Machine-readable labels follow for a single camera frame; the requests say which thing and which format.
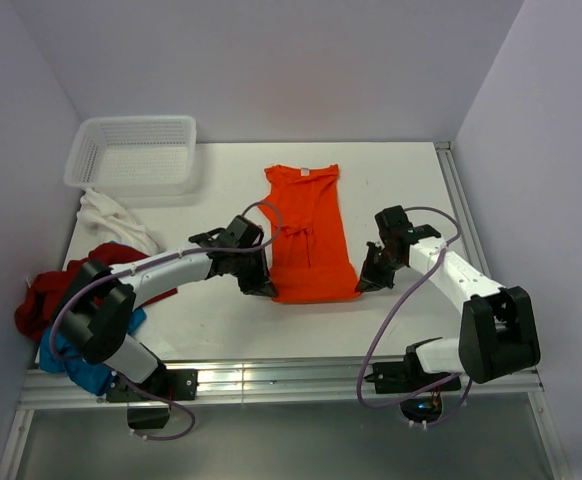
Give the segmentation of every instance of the orange shirt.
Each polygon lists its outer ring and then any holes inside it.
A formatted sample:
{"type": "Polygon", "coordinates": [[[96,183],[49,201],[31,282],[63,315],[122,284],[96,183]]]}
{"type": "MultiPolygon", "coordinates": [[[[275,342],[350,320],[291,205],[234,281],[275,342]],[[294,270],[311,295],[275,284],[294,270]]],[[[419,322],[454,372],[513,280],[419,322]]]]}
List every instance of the orange shirt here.
{"type": "MultiPolygon", "coordinates": [[[[282,231],[273,242],[270,273],[281,303],[349,300],[358,277],[349,263],[336,182],[337,165],[299,169],[275,165],[265,169],[271,183],[266,201],[282,214],[282,231]]],[[[260,206],[277,228],[277,218],[260,206]]]]}

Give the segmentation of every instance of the white work surface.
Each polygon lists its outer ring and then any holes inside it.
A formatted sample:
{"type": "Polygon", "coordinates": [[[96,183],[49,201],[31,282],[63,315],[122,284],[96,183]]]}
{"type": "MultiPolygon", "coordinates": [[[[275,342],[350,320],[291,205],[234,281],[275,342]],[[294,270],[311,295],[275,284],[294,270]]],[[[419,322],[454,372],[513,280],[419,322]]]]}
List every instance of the white work surface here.
{"type": "MultiPolygon", "coordinates": [[[[248,204],[264,198],[264,168],[274,164],[340,166],[337,183],[349,259],[359,274],[367,241],[376,241],[374,215],[394,205],[426,205],[453,213],[431,143],[207,144],[196,146],[192,192],[180,206],[130,207],[163,248],[191,235],[225,227],[248,204]]],[[[127,205],[147,204],[134,199],[127,205]]],[[[454,228],[433,213],[412,212],[415,224],[429,223],[449,238],[454,228]]],[[[249,217],[266,226],[253,209],[249,217]]],[[[97,237],[77,224],[67,261],[97,246],[97,237]]],[[[454,250],[464,256],[457,242],[454,250]]],[[[342,303],[282,305],[240,293],[231,276],[188,284],[146,308],[135,337],[163,360],[220,360],[361,356],[400,293],[418,278],[403,268],[393,290],[367,293],[342,303]]],[[[376,354],[401,355],[417,341],[459,335],[460,314],[432,284],[405,304],[376,354]]]]}

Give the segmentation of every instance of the white cloth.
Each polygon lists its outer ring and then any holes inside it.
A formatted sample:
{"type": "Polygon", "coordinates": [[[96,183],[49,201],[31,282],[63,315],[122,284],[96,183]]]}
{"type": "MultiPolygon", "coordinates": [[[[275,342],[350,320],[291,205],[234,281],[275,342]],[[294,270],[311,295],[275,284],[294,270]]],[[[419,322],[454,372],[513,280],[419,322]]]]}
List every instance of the white cloth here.
{"type": "Polygon", "coordinates": [[[136,250],[155,255],[160,247],[147,233],[147,227],[138,224],[118,202],[92,188],[80,199],[78,222],[97,229],[100,243],[117,242],[136,250]]]}

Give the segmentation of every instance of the blue garment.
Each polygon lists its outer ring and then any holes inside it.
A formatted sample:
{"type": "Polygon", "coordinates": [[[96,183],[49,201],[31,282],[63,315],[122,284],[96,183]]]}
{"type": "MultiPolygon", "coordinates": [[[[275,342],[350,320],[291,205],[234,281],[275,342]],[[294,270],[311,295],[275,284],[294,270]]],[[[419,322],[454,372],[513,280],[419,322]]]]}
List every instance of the blue garment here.
{"type": "MultiPolygon", "coordinates": [[[[127,333],[132,334],[147,318],[144,310],[138,308],[133,312],[127,333]]],[[[74,360],[58,360],[51,353],[49,348],[49,335],[51,334],[51,327],[44,331],[42,342],[40,343],[40,369],[49,373],[67,372],[69,378],[73,383],[79,387],[84,388],[87,392],[101,396],[107,393],[113,381],[111,370],[102,365],[89,365],[82,358],[74,360]]],[[[78,351],[64,338],[58,334],[56,339],[56,347],[61,355],[74,356],[78,355],[78,351]]]]}

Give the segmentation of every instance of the laundry basket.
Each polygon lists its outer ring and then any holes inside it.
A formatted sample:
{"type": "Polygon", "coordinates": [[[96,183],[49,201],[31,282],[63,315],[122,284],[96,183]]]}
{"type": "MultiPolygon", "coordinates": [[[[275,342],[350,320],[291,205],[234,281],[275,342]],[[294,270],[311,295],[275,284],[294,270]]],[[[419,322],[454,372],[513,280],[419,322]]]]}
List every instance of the laundry basket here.
{"type": "Polygon", "coordinates": [[[92,118],[75,136],[64,182],[118,197],[182,194],[195,137],[187,116],[92,118]]]}

